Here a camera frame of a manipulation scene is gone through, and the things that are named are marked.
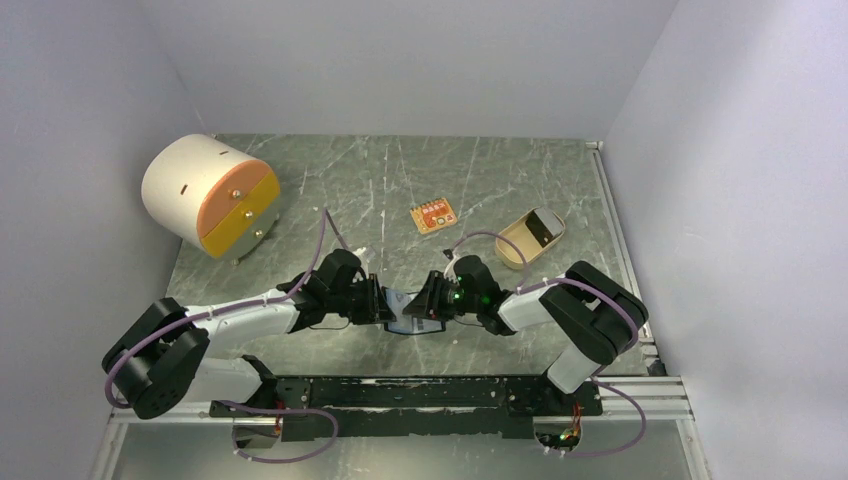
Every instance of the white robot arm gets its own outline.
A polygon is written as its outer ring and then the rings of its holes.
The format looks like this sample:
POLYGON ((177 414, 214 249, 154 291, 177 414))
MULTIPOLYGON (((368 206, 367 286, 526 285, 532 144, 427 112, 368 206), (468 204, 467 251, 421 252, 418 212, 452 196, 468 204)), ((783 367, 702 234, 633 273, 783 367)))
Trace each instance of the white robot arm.
POLYGON ((273 375, 253 357, 212 357, 257 337, 303 330, 328 313, 354 325, 391 326, 405 317, 441 324, 442 329, 458 315, 476 314, 495 335, 556 322, 568 343, 545 375, 568 394, 629 348, 635 329, 648 316, 638 299, 585 262, 574 264, 563 277, 516 293, 502 290, 479 257, 462 257, 453 270, 456 281, 431 271, 402 312, 393 311, 386 299, 393 291, 381 287, 374 274, 366 278, 356 255, 336 250, 290 298, 284 299, 286 292, 295 290, 304 274, 261 295, 226 304, 183 308, 173 299, 159 300, 110 349, 102 367, 110 372, 146 337, 196 317, 141 349, 117 371, 115 384, 129 405, 140 418, 153 418, 181 401, 248 402, 273 375), (592 307, 596 298, 603 301, 592 307))

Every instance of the gray wall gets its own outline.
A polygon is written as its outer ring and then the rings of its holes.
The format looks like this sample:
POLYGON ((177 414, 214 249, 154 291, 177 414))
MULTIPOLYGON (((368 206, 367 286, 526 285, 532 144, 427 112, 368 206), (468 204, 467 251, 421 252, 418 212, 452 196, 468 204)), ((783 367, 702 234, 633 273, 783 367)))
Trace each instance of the gray wall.
POLYGON ((164 292, 177 239, 139 185, 199 122, 130 0, 0 6, 0 477, 84 478, 100 358, 164 292))
POLYGON ((602 138, 676 0, 142 0, 210 131, 602 138))
POLYGON ((681 0, 604 153, 715 480, 848 471, 848 4, 681 0))

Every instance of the orange circuit board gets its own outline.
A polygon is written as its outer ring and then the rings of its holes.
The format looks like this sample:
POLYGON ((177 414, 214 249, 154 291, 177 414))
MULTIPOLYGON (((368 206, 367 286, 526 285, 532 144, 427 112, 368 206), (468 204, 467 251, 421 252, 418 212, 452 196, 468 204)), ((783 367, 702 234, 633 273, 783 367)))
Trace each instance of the orange circuit board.
POLYGON ((409 213, 422 235, 441 230, 457 222, 456 214, 453 213, 453 209, 445 197, 422 203, 410 209, 409 213))

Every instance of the marble surface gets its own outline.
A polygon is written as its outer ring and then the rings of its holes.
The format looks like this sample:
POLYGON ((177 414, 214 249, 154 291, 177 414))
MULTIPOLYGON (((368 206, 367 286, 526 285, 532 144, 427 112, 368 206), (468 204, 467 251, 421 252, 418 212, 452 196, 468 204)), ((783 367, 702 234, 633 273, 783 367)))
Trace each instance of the marble surface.
MULTIPOLYGON (((530 267, 531 282, 587 260, 621 281, 608 212, 583 141, 471 137, 218 135, 218 140, 268 162, 280 178, 283 209, 265 240, 238 266, 219 262, 184 243, 167 295, 183 305, 220 303, 256 295, 290 280, 308 265, 318 236, 320 208, 330 209, 352 248, 372 246, 371 263, 384 286, 417 291, 441 251, 464 232, 500 231, 533 207, 545 205, 566 222, 565 237, 530 267), (445 196, 459 223, 422 236, 409 209, 445 196)), ((323 253, 334 246, 327 235, 323 253)), ((520 279, 478 237, 474 253, 505 288, 520 279)), ((473 317, 463 321, 476 323, 473 317)), ((341 326, 328 316, 321 327, 341 326)), ((510 337, 449 323, 441 334, 406 337, 382 327, 305 330, 263 337, 228 352, 259 357, 277 374, 431 375, 540 373, 562 351, 555 324, 510 337)), ((639 348, 606 374, 645 375, 639 348)))

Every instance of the scratch mark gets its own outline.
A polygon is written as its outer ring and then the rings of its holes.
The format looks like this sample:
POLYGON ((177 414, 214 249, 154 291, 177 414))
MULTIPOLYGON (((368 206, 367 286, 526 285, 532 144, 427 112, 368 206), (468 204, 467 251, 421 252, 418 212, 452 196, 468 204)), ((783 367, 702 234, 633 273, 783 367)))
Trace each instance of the scratch mark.
POLYGON ((368 179, 368 190, 371 192, 371 201, 368 203, 368 208, 366 208, 365 211, 362 212, 362 215, 359 216, 359 220, 356 222, 357 225, 362 223, 362 220, 364 220, 365 217, 374 210, 374 182, 370 178, 368 179))
POLYGON ((280 138, 280 136, 279 135, 272 135, 271 138, 266 138, 265 140, 262 140, 261 142, 257 143, 255 147, 253 147, 253 151, 255 152, 255 151, 259 150, 266 143, 270 142, 271 140, 273 140, 275 138, 280 138))
POLYGON ((256 137, 258 137, 258 136, 259 136, 258 133, 253 134, 253 138, 250 140, 250 145, 248 145, 247 148, 244 149, 244 153, 250 153, 250 147, 253 146, 253 142, 256 141, 256 137))
POLYGON ((355 147, 358 143, 359 143, 359 139, 358 139, 358 138, 354 138, 354 139, 353 139, 353 143, 351 143, 351 144, 350 144, 350 146, 349 146, 349 147, 347 147, 347 150, 345 150, 344 152, 340 153, 340 154, 339 154, 339 155, 335 158, 335 160, 333 160, 332 162, 330 162, 329 164, 327 164, 327 166, 325 166, 324 168, 322 168, 322 169, 318 172, 318 176, 320 177, 320 176, 324 175, 324 172, 326 172, 327 170, 329 170, 329 169, 330 169, 330 167, 332 167, 333 165, 335 165, 335 164, 336 164, 339 160, 341 160, 341 159, 342 159, 342 157, 344 157, 345 155, 347 155, 347 152, 349 152, 349 151, 353 150, 353 147, 355 147))
POLYGON ((406 179, 406 185, 409 187, 409 196, 412 197, 412 204, 415 205, 415 194, 412 193, 412 182, 409 181, 409 176, 406 174, 406 165, 403 161, 403 149, 400 148, 400 137, 398 137, 398 153, 400 154, 400 168, 403 170, 403 178, 406 179))
POLYGON ((383 259, 385 258, 386 253, 386 196, 389 193, 388 188, 386 187, 386 179, 389 177, 389 146, 386 145, 386 155, 383 157, 383 211, 380 212, 380 218, 382 219, 380 225, 380 269, 378 271, 383 271, 383 259))
POLYGON ((468 181, 471 179, 471 170, 474 168, 474 159, 477 158, 477 145, 480 144, 480 137, 474 141, 474 150, 471 151, 471 162, 468 165, 468 175, 465 176, 465 186, 462 187, 462 200, 459 201, 459 211, 465 206, 465 192, 468 190, 468 181))
POLYGON ((468 210, 466 210, 465 212, 462 212, 462 213, 461 213, 461 215, 462 215, 463 217, 468 216, 468 215, 471 215, 472 213, 474 213, 474 210, 476 210, 476 209, 478 209, 478 208, 482 207, 485 203, 490 202, 490 201, 495 200, 495 199, 498 199, 498 198, 501 198, 501 197, 503 197, 503 196, 509 195, 509 193, 510 193, 510 192, 512 192, 513 190, 516 190, 516 188, 515 188, 515 187, 513 187, 511 183, 507 183, 506 191, 503 191, 503 192, 501 192, 501 193, 499 193, 499 194, 497 194, 497 195, 488 195, 488 196, 486 196, 486 198, 484 198, 483 200, 480 200, 479 202, 475 203, 474 205, 472 205, 472 206, 471 206, 471 208, 469 208, 469 209, 468 209, 468 210))
POLYGON ((306 175, 309 171, 309 167, 303 169, 303 183, 300 184, 300 194, 303 195, 303 187, 306 186, 306 175))

